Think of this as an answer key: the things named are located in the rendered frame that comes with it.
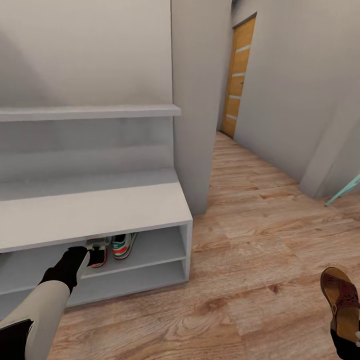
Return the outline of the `gym shoe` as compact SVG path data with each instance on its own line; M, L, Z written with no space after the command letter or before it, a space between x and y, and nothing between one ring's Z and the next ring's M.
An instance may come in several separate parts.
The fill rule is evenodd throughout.
M104 262L96 263L96 264L91 265L93 268L99 268L102 265L104 265L106 260L107 260L107 246L106 245L104 245L104 246L94 246L94 250L95 251L104 250Z
M137 232L114 235L111 240L112 255L115 260L124 260L131 252Z

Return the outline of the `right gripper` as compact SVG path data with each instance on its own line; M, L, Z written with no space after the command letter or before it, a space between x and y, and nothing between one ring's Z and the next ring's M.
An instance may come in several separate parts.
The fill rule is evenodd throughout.
M331 328L331 336L336 347L338 356L343 360L360 360L360 347L356 343L338 337L338 334Z

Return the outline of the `sandal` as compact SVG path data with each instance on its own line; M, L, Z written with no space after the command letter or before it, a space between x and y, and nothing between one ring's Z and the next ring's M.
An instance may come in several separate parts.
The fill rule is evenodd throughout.
M360 302L355 284L348 275L336 267L326 268L320 276L321 290L332 310L330 328L338 337L360 342Z

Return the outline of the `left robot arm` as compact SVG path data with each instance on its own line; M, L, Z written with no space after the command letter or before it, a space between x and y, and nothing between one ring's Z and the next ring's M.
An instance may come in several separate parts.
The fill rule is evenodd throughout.
M104 263L106 237L72 246L49 267L42 281L4 320L0 321L0 360L46 360L67 302L87 266Z

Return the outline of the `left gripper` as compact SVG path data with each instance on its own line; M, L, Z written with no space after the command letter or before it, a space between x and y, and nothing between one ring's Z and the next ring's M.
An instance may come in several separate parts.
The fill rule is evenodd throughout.
M104 258L105 258L105 250L104 249L90 250L90 252L92 253L92 260L88 264L88 266L104 263Z

